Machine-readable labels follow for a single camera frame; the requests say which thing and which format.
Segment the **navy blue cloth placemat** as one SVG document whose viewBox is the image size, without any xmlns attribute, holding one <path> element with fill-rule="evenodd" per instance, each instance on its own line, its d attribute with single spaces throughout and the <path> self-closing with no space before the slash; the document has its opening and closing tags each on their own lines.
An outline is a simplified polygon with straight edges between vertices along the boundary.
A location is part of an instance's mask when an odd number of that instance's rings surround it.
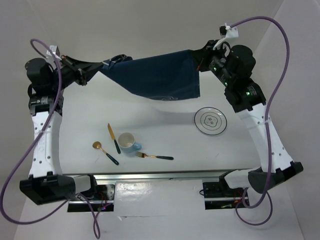
<svg viewBox="0 0 320 240">
<path fill-rule="evenodd" d="M 133 59 L 125 54 L 103 61 L 100 73 L 133 95 L 157 101 L 200 97 L 200 76 L 191 50 Z"/>
</svg>

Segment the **white patterned plate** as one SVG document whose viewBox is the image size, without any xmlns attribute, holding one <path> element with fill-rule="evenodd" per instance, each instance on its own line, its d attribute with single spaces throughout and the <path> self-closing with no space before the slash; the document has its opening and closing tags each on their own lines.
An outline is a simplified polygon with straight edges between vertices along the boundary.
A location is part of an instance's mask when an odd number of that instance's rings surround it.
<svg viewBox="0 0 320 240">
<path fill-rule="evenodd" d="M 214 107 L 203 107 L 193 117 L 195 127 L 204 135 L 217 136 L 227 129 L 227 118 Z"/>
</svg>

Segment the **gold knife green handle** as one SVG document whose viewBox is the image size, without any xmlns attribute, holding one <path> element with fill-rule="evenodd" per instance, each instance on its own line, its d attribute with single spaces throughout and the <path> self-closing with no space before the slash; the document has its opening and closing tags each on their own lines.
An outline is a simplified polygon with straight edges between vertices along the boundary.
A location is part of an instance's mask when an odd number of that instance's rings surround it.
<svg viewBox="0 0 320 240">
<path fill-rule="evenodd" d="M 113 130 L 112 130 L 112 127 L 111 127 L 111 125 L 110 125 L 109 123 L 107 124 L 107 128 L 108 128 L 110 137 L 111 137 L 111 139 L 112 139 L 113 142 L 114 142 L 116 151 L 117 151 L 118 154 L 120 154 L 120 153 L 121 153 L 121 149 L 120 149 L 120 147 L 119 147 L 119 145 L 118 145 L 118 143 L 117 143 L 116 137 L 115 137 L 114 132 L 113 132 Z"/>
</svg>

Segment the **gold spoon green handle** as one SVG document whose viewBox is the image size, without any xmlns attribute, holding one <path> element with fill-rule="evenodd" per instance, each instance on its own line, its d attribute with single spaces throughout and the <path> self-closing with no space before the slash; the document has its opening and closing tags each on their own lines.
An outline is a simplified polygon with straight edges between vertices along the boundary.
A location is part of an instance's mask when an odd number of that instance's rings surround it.
<svg viewBox="0 0 320 240">
<path fill-rule="evenodd" d="M 113 157 L 111 156 L 108 152 L 106 152 L 103 148 L 102 148 L 102 145 L 99 141 L 95 141 L 93 144 L 92 144 L 92 147 L 95 148 L 95 149 L 99 149 L 101 150 L 115 165 L 119 165 L 120 163 Z"/>
</svg>

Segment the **light blue mug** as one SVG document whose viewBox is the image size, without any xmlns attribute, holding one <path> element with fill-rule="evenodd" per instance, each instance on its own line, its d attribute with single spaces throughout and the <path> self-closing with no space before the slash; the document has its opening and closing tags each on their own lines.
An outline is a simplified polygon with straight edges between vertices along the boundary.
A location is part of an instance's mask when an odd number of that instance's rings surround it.
<svg viewBox="0 0 320 240">
<path fill-rule="evenodd" d="M 136 142 L 135 136 L 129 132 L 122 133 L 117 142 L 125 154 L 132 154 L 142 149 L 142 146 Z"/>
</svg>

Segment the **gold fork green handle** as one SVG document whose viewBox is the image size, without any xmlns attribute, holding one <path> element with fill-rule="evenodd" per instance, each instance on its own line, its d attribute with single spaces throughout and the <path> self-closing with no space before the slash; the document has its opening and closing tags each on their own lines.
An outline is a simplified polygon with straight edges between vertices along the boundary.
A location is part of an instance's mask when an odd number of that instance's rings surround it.
<svg viewBox="0 0 320 240">
<path fill-rule="evenodd" d="M 160 156 L 160 155 L 147 155 L 146 153 L 136 151 L 135 155 L 139 158 L 155 158 L 155 159 L 164 159 L 173 161 L 174 158 L 172 156 Z"/>
</svg>

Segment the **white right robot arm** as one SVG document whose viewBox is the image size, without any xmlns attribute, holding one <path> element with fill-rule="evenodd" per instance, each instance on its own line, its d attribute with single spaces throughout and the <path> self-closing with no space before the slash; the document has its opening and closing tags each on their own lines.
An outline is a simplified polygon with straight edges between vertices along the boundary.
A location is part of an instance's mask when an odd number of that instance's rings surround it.
<svg viewBox="0 0 320 240">
<path fill-rule="evenodd" d="M 301 173 L 304 167 L 285 150 L 266 113 L 266 98 L 251 79 L 256 64 L 252 50 L 244 45 L 214 49 L 215 43 L 210 40 L 191 55 L 198 71 L 211 71 L 224 85 L 224 95 L 249 131 L 260 159 L 259 168 L 232 170 L 221 175 L 218 190 L 223 196 L 230 196 L 239 188 L 253 188 L 262 194 Z"/>
</svg>

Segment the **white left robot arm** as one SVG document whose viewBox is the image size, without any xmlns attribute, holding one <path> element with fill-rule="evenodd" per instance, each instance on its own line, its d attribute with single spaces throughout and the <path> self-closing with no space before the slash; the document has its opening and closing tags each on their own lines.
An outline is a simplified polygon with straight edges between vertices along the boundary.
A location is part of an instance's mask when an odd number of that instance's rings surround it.
<svg viewBox="0 0 320 240">
<path fill-rule="evenodd" d="M 19 189 L 36 205 L 73 201 L 79 194 L 92 200 L 99 193 L 92 174 L 63 174 L 59 159 L 59 133 L 64 89 L 72 83 L 85 86 L 103 63 L 80 61 L 64 55 L 58 62 L 60 69 L 53 69 L 43 58 L 34 58 L 25 64 L 31 82 L 28 107 L 36 143 L 28 178 L 20 181 Z"/>
</svg>

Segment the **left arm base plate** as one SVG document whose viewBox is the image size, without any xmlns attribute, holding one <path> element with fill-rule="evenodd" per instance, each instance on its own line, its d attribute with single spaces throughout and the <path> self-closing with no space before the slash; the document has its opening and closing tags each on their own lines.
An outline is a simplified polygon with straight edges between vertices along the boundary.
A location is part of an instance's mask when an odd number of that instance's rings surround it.
<svg viewBox="0 0 320 240">
<path fill-rule="evenodd" d="M 93 195 L 86 197 L 93 211 L 95 213 L 113 212 L 116 185 L 114 183 L 98 184 L 96 190 L 97 192 Z M 85 213 L 90 211 L 87 201 L 82 196 L 78 196 L 76 200 L 68 203 L 68 213 Z"/>
</svg>

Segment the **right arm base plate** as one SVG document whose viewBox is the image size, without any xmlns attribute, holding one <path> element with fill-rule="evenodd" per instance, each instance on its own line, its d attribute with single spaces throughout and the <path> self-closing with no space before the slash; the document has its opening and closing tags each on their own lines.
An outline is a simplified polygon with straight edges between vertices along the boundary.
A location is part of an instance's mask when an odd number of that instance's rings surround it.
<svg viewBox="0 0 320 240">
<path fill-rule="evenodd" d="M 199 194 L 204 197 L 206 210 L 224 210 L 234 209 L 237 204 L 238 208 L 244 208 L 243 192 L 242 188 L 222 189 L 219 182 L 203 182 Z"/>
</svg>

